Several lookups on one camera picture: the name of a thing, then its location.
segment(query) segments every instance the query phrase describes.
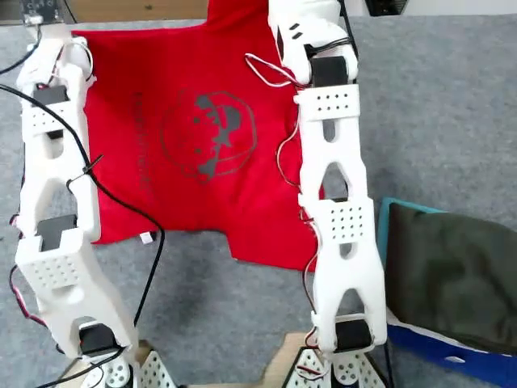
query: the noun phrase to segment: wooden board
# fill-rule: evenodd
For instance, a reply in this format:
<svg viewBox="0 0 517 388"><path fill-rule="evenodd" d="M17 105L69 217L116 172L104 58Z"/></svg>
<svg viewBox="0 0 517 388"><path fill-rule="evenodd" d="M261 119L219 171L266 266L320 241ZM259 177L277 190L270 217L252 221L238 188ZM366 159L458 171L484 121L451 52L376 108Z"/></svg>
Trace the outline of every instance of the wooden board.
<svg viewBox="0 0 517 388"><path fill-rule="evenodd" d="M207 384L201 386L188 386L188 388L280 388L291 370L292 363L300 348L304 345L305 333L289 333L285 336L284 343L267 366L261 382L246 384Z"/></svg>
<svg viewBox="0 0 517 388"><path fill-rule="evenodd" d="M79 23L206 19L208 5L208 0L68 0L68 2Z"/></svg>
<svg viewBox="0 0 517 388"><path fill-rule="evenodd" d="M304 337L305 333L289 333L285 336L284 343L273 357L273 360L271 360L271 363L267 366L263 379L260 382L247 382L242 384L207 384L188 386L188 388L280 388L282 384L284 384L284 380L291 369L296 355L300 351L300 347L304 346ZM149 344L141 342L141 346L137 353L137 359L141 364L143 364L150 349L151 347ZM86 366L83 363L77 362L69 368L65 373L65 376L77 373L85 367ZM77 378L71 382L60 384L57 388L79 388L83 380L84 378Z"/></svg>

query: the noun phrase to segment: white plastic part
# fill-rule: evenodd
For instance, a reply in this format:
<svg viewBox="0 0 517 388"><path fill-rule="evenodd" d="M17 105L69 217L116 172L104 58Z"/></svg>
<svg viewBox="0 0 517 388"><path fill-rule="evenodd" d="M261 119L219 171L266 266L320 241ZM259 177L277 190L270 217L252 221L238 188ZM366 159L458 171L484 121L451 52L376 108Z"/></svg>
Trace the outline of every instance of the white plastic part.
<svg viewBox="0 0 517 388"><path fill-rule="evenodd" d="M81 388L123 388L128 385L130 380L132 381L132 384L129 385L131 388L139 388L141 387L138 378L140 367L135 361L131 366L133 373L131 373L125 354L119 356L115 360L101 365L100 368L91 370L82 382Z"/></svg>
<svg viewBox="0 0 517 388"><path fill-rule="evenodd" d="M122 388L131 377L131 369L122 357L106 363L104 370L104 384L109 388Z"/></svg>
<svg viewBox="0 0 517 388"><path fill-rule="evenodd" d="M324 353L335 350L336 314L349 289L355 289L364 304L373 344L383 344L387 336L384 270L376 249L373 201L368 198L360 155L359 88L307 89L299 92L295 102L300 105L303 154L298 198L321 236L313 282L317 345ZM334 121L331 141L324 137L323 120ZM320 200L323 177L333 162L347 182L348 193L340 200ZM343 244L349 248L344 257Z"/></svg>
<svg viewBox="0 0 517 388"><path fill-rule="evenodd" d="M140 372L142 388L176 388L160 356L152 351L142 365Z"/></svg>
<svg viewBox="0 0 517 388"><path fill-rule="evenodd" d="M334 376L343 386L359 383L359 388L385 388L370 360L363 353L339 353L332 360Z"/></svg>
<svg viewBox="0 0 517 388"><path fill-rule="evenodd" d="M104 388L106 372L103 373L101 368L95 368L86 375L86 378L81 384L81 388Z"/></svg>
<svg viewBox="0 0 517 388"><path fill-rule="evenodd" d="M154 241L151 232L140 233L140 240L142 240L144 244L150 244Z"/></svg>
<svg viewBox="0 0 517 388"><path fill-rule="evenodd" d="M359 87L342 85L305 89L295 96L307 121L337 120L360 116Z"/></svg>
<svg viewBox="0 0 517 388"><path fill-rule="evenodd" d="M18 78L18 85L25 94L31 95L36 82L66 85L69 101L48 105L77 133L86 153L89 152L88 128L83 111L88 85L85 67L89 67L87 55L81 49L70 51L58 60L61 49L74 42L61 26L43 26L40 47L29 58ZM78 38L80 44L84 38ZM16 225L23 235L33 236L52 200L53 193L69 179L82 175L84 160L71 133L56 119L22 100L22 138L25 143L25 183L20 193L20 212ZM52 140L47 133L63 130L63 138ZM99 199L97 187L88 175L74 180L70 191L77 201L78 227L89 240L100 237Z"/></svg>
<svg viewBox="0 0 517 388"><path fill-rule="evenodd" d="M342 386L357 388L385 388L383 380L373 368L370 360L362 352L338 353L331 356L332 372ZM323 370L323 364L312 349L304 349L295 361L284 388L331 388L331 374L310 381L296 372L297 366L305 366L315 371Z"/></svg>
<svg viewBox="0 0 517 388"><path fill-rule="evenodd" d="M268 23L275 37L282 65L289 68L301 84L309 83L311 67L305 51L347 38L339 24L340 5L337 0L269 0ZM350 80L357 78L357 57L351 44L326 50L317 57L341 56L347 63Z"/></svg>
<svg viewBox="0 0 517 388"><path fill-rule="evenodd" d="M67 357L80 356L78 323L94 318L110 327L120 346L137 346L137 329L118 290L104 276L79 229L65 230L61 245L40 251L41 236L19 240L16 263L36 294L40 316Z"/></svg>

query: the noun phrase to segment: black object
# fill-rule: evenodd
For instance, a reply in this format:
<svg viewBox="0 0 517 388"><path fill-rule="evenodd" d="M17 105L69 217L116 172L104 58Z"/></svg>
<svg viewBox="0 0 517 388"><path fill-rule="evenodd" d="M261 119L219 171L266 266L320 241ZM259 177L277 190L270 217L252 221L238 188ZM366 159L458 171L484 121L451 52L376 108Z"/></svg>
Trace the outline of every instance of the black object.
<svg viewBox="0 0 517 388"><path fill-rule="evenodd" d="M337 86L348 83L347 63L343 57L311 58L313 86Z"/></svg>
<svg viewBox="0 0 517 388"><path fill-rule="evenodd" d="M404 323L517 355L517 233L490 221L389 206L386 302Z"/></svg>
<svg viewBox="0 0 517 388"><path fill-rule="evenodd" d="M407 0L366 0L371 16L401 15L406 7L406 3Z"/></svg>
<svg viewBox="0 0 517 388"><path fill-rule="evenodd" d="M364 319L336 323L338 346L334 353L365 349L372 345L372 335Z"/></svg>
<svg viewBox="0 0 517 388"><path fill-rule="evenodd" d="M78 217L75 214L49 218L38 222L36 234L41 236L41 251L51 251L59 248L61 244L61 232L63 230L75 229Z"/></svg>
<svg viewBox="0 0 517 388"><path fill-rule="evenodd" d="M32 98L42 103L43 105L50 105L51 103L64 103L69 101L66 94L66 86L50 86L41 89L35 89L32 93Z"/></svg>
<svg viewBox="0 0 517 388"><path fill-rule="evenodd" d="M282 33L278 28L276 30L276 45L278 46L278 52L280 54L280 59L284 59L284 38L282 38Z"/></svg>
<svg viewBox="0 0 517 388"><path fill-rule="evenodd" d="M102 323L81 329L79 339L81 340L81 353L85 356L102 356L120 349L113 331Z"/></svg>
<svg viewBox="0 0 517 388"><path fill-rule="evenodd" d="M63 18L57 0L20 0L22 21L25 26L32 23L29 18L41 16L43 24L61 23Z"/></svg>

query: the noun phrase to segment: black cable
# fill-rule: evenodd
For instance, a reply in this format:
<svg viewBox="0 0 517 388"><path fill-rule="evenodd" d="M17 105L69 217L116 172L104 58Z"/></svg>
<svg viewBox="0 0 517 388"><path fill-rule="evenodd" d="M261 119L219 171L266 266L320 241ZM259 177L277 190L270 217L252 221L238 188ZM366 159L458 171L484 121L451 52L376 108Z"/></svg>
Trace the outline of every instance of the black cable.
<svg viewBox="0 0 517 388"><path fill-rule="evenodd" d="M388 369L389 388L395 388L395 380L393 379L393 368L391 365L391 357L389 355L388 341L386 341L386 343L384 345L384 349L385 349L386 368Z"/></svg>
<svg viewBox="0 0 517 388"><path fill-rule="evenodd" d="M37 386L36 388L50 388L52 386L57 386L58 384L62 384L64 382L69 382L70 380L74 380L78 377L81 377L81 376L84 376L85 374L91 372L92 370L94 370L95 368L99 368L100 366L110 362L110 361L113 361L115 360L118 356L120 356L122 354L122 352L124 351L125 348L120 348L115 354L113 354L112 356L109 356L106 360L102 360L100 362L98 362L97 364L91 364L91 366L89 366L88 368L82 370L81 372L77 372L76 374L73 374L71 376L68 376L68 377L63 377L63 378L60 378L58 380L55 380L53 382L47 382L45 384L42 384L41 386Z"/></svg>
<svg viewBox="0 0 517 388"><path fill-rule="evenodd" d="M160 243L158 244L158 250L156 251L156 256L154 256L153 265L151 266L151 272L149 273L149 277L147 278L147 283L145 284L144 292L142 293L140 304L138 305L137 313L135 314L135 318L133 320L133 323L136 326L138 323L138 319L140 318L142 309L144 308L145 299L147 298L147 294L151 287L151 283L153 282L154 273L156 272L156 268L158 267L160 256L162 255L163 244L165 242L165 231L163 227L160 225L160 223L156 221L154 218L152 218L150 215L115 197L97 180L97 177L95 175L90 173L90 176L93 179L94 183L97 185L97 187L100 189L100 191L106 194L110 199L114 200L117 204L124 206L126 209L132 210L134 213L140 214L142 217L147 218L160 230Z"/></svg>
<svg viewBox="0 0 517 388"><path fill-rule="evenodd" d="M36 26L36 29L38 31L37 32L37 37L36 37L36 42L34 43L32 48L29 51L27 51L25 53L25 55L23 57L21 57L20 59L18 59L15 63L13 63L12 65L6 67L5 69L0 70L0 75L4 75L6 73L9 73L11 70L16 69L18 66L22 65L27 59L29 59L29 57L40 46L40 42L41 42L41 28L38 25L38 26Z"/></svg>
<svg viewBox="0 0 517 388"><path fill-rule="evenodd" d="M354 49L355 56L359 60L359 51L357 50L357 44L355 43L354 33L352 32L350 20L348 19L347 6L345 5L344 0L340 0L339 4L341 4L341 15L345 19L345 26L347 28L348 37L350 38L350 42L352 44L352 48Z"/></svg>
<svg viewBox="0 0 517 388"><path fill-rule="evenodd" d="M77 20L77 19L75 19L75 15L74 15L74 13L72 12L72 10L70 9L70 5L69 5L69 3L68 3L68 0L63 0L63 3L65 4L66 9L68 10L68 13L69 13L69 15L70 15L70 18L72 18L72 20L74 21L74 23L75 23L75 24L77 24L77 23L78 23L78 20Z"/></svg>
<svg viewBox="0 0 517 388"><path fill-rule="evenodd" d="M350 39L350 37L347 36L346 38L333 40L330 43L324 44L319 47L313 47L312 45L308 45L305 48L305 51L307 52L307 56L309 58L312 58L316 54L323 53L324 51L327 51L330 49L335 49L338 46L343 46L344 44L349 44L349 43L351 43L351 39Z"/></svg>
<svg viewBox="0 0 517 388"><path fill-rule="evenodd" d="M133 211L134 213L140 214L143 218L147 219L148 221L151 221L158 228L158 230L160 231L160 242L158 244L158 249L157 249L156 255L154 256L153 265L151 266L151 271L149 273L149 277L147 278L147 282L145 283L144 291L142 293L142 296L141 296L141 299L140 299L140 303L139 303L138 308L137 308L137 312L135 313L135 318L134 318L133 322L134 322L134 325L136 326L137 323L138 323L138 319L141 316L141 312L142 312L142 310L144 308L144 304L145 304L145 300L147 298L147 294L149 293L151 284L153 283L154 274L156 273L156 268L158 267L158 263L160 261L160 256L162 255L163 245L165 243L165 231L164 231L162 225L157 220L155 220L153 217L151 217L149 214L147 214L146 212L136 208L135 206L133 206L131 204L128 204L127 202L124 202L120 198L117 198L103 184L101 184L99 182L99 180L95 176L94 172L92 171L92 168L97 163L97 161L100 159L100 157L96 158L93 163L90 162L90 159L88 158L88 153L86 152L86 150L82 146L82 143L81 143L81 140L79 139L78 134L75 132L75 130L62 117L60 117L58 114L56 114L53 110L47 108L40 101L38 101L36 99L33 99L31 96L26 95L25 93L23 93L21 91L18 91L18 90L16 90L13 87L10 87L8 85L4 85L4 84L0 83L0 90L6 91L8 93L11 93L12 95L16 95L16 96L20 97L21 99L25 99L26 101L28 101L32 105L38 107L39 109L43 110L45 113L48 113L54 119L59 121L59 123L61 123L63 125L63 127L68 132L70 132L70 134L72 135L72 137L75 140L75 143L77 144L77 146L79 148L79 152L81 153L82 159L83 159L84 164L85 164L85 166L82 168L83 175L89 175L91 177L91 179L93 180L93 182L95 183L95 185L99 188L99 190L101 192L103 192L104 194L106 194L106 196L108 196L111 200L115 201L117 204L125 207L126 209L129 209L129 210ZM69 182L67 182L67 187L75 179L69 179ZM37 388L44 388L46 386L49 386L49 385L39 386Z"/></svg>

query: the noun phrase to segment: red t-shirt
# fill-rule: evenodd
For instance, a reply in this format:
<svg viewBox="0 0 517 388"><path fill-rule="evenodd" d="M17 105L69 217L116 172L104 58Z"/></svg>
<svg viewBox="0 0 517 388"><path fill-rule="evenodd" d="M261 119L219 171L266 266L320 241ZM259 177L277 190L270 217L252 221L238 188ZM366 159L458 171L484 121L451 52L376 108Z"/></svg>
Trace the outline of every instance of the red t-shirt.
<svg viewBox="0 0 517 388"><path fill-rule="evenodd" d="M219 230L236 259L303 268L315 238L275 162L295 90L265 85L244 61L254 53L279 65L267 0L212 0L195 27L77 34L94 57L86 114L99 180L168 230ZM281 162L297 181L299 138ZM155 229L101 192L99 203L100 243Z"/></svg>

